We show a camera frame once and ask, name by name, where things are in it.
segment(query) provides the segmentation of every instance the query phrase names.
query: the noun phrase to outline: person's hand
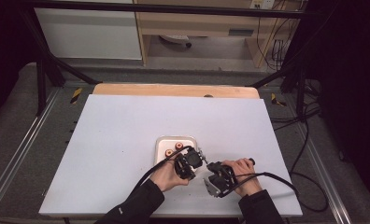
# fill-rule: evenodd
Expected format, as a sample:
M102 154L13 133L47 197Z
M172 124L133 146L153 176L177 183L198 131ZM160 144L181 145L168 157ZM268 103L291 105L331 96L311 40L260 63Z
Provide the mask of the person's hand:
M236 178L237 182L245 180L247 177L249 177L249 174L255 174L254 164L252 163L252 161L246 158L240 159L238 161L223 161L222 165L228 165L232 167L235 175L241 175ZM254 177L235 189L235 192L241 197L244 197L246 195L251 195L261 190L262 188L257 177Z
M165 162L159 169L157 169L151 176L150 180L159 187L162 192L168 191L175 186L189 184L188 179L181 179L174 169L174 161L176 156L171 158L170 161Z

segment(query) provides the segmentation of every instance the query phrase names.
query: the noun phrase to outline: black sleeve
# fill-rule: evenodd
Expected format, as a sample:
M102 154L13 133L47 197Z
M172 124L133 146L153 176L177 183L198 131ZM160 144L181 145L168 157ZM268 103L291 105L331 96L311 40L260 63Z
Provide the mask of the black sleeve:
M266 189L244 196L238 203L246 223L284 223Z
M150 215L163 203L164 195L148 179L124 203L112 208L95 224L148 223Z

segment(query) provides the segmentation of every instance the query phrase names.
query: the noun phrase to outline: white tabletop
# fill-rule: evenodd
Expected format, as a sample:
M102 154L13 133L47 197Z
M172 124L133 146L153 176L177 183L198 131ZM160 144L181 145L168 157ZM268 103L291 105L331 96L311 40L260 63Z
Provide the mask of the white tabletop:
M252 157L255 170L291 181L263 100L90 95L39 210L51 217L101 216L122 203L154 163L162 135L192 136L209 162ZM205 166L187 187L164 193L153 217L241 217L240 197L210 196ZM258 177L279 213L301 216L286 185Z

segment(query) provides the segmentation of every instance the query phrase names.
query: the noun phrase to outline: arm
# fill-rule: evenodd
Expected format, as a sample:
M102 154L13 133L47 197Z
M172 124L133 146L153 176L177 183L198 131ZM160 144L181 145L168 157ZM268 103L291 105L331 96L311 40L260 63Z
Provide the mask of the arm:
M283 223L266 189L244 196L238 203L246 223Z
M148 223L150 215L164 201L163 192L177 185L188 185L189 180L181 179L174 170L174 161L167 161L124 203L112 208L95 224Z
M112 208L95 224L148 223L150 215L163 201L159 187L148 179L124 203Z
M249 174L255 174L254 164L249 159L224 161L222 164L231 166L235 175L241 175L236 178L238 182L246 179ZM283 223L269 193L262 190L256 177L238 187L235 192L241 196L238 204L246 223Z

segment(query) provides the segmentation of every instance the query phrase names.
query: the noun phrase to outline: white cabinet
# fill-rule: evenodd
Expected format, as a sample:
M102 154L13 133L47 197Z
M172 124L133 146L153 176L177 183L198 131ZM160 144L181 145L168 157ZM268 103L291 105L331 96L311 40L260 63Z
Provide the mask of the white cabinet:
M36 15L56 57L141 60L134 12L36 8Z

